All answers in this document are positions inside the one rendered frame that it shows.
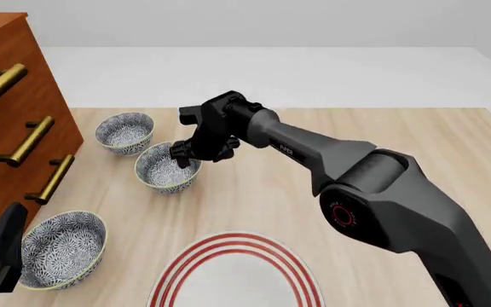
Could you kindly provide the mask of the wooden cabinet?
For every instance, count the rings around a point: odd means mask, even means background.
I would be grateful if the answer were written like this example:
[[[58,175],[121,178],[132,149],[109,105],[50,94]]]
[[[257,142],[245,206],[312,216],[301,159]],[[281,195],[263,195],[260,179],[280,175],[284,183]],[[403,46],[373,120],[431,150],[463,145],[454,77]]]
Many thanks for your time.
[[[0,13],[0,70],[23,64],[28,74],[0,97],[0,154],[11,154],[31,132],[29,121],[53,117],[55,124],[19,168],[0,163],[0,216],[9,204],[20,202],[32,220],[41,205],[25,200],[38,193],[55,167],[51,159],[74,155],[84,139],[73,119],[25,13]]]

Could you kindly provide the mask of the small patterned bowl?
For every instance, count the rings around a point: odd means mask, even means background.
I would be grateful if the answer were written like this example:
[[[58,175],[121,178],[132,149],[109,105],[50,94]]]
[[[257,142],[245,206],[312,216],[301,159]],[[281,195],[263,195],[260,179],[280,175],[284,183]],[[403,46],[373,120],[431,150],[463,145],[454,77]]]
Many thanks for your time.
[[[135,156],[147,148],[154,128],[155,122],[148,114],[120,113],[100,122],[95,129],[95,139],[110,153]]]

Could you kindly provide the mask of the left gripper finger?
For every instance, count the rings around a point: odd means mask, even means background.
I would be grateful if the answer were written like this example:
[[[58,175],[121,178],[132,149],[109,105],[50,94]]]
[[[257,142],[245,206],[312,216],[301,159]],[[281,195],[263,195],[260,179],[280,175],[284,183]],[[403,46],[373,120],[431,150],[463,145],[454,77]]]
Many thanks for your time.
[[[0,216],[0,266],[21,266],[21,238],[28,210],[13,202]]]

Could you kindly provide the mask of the white plate with red rings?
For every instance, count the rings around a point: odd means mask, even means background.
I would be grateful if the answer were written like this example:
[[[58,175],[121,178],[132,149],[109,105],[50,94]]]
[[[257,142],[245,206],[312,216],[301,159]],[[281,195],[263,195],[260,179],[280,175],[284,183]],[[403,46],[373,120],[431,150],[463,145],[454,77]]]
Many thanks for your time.
[[[220,232],[178,253],[153,285],[146,307],[326,307],[306,263],[277,240]]]

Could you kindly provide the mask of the large patterned bowl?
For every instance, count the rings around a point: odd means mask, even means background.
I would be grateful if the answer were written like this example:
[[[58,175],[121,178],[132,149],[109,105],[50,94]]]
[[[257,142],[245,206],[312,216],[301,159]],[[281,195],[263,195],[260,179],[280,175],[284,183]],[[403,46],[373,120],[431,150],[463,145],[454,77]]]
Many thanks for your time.
[[[61,291],[88,278],[107,245],[103,220],[91,211],[66,211],[24,235],[19,283],[33,291]]]

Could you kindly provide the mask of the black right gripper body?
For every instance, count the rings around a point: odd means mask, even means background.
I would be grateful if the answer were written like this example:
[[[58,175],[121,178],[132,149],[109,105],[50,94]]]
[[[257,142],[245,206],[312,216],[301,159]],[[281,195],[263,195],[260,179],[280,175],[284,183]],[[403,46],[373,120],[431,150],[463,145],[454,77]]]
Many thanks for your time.
[[[240,140],[231,135],[218,135],[210,130],[199,127],[192,137],[185,141],[174,142],[170,147],[170,157],[176,160],[177,155],[192,155],[195,160],[211,161],[222,150],[240,146]]]

